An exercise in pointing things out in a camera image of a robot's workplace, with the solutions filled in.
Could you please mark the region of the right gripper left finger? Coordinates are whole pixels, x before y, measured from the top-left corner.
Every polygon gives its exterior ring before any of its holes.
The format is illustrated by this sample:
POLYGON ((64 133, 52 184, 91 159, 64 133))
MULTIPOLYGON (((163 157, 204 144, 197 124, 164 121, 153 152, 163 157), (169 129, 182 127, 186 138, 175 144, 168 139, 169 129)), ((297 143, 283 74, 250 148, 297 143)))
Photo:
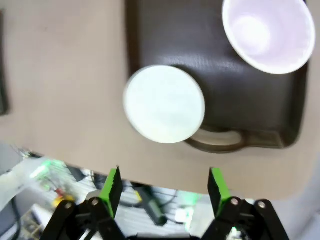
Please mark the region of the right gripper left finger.
POLYGON ((120 168, 112 168, 98 196, 77 205, 63 200, 45 227, 43 240, 90 240, 99 233, 103 240, 124 240, 126 237, 115 221, 123 191, 120 168))

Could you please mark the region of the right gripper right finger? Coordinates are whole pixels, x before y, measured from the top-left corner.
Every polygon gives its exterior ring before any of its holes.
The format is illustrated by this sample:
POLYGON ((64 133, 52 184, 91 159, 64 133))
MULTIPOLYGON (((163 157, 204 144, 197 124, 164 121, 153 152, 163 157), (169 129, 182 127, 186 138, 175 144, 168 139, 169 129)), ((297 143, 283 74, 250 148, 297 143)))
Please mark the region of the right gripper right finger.
POLYGON ((202 240, 226 240, 232 230, 240 231, 246 240, 288 240, 289 236, 267 199, 258 199, 253 204, 231 196, 219 168, 209 170, 208 194, 214 212, 202 240))

